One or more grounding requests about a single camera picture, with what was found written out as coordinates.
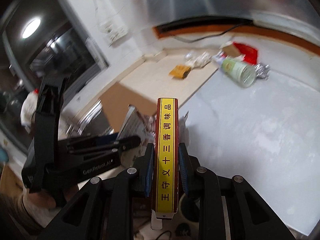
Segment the person's left hand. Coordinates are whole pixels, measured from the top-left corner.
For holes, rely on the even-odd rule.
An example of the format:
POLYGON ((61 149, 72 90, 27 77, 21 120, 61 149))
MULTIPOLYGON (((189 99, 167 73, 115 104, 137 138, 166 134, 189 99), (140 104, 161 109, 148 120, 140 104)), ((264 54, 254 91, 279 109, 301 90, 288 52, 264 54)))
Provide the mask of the person's left hand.
MULTIPOLYGON (((55 199, 49 195, 46 191, 30 193, 29 189, 27 191, 27 199, 33 203, 36 207, 44 209, 55 209, 60 208, 62 205, 57 205, 55 199)), ((79 186, 75 185, 66 191, 64 199, 66 202, 70 201, 73 196, 79 191, 79 186)))

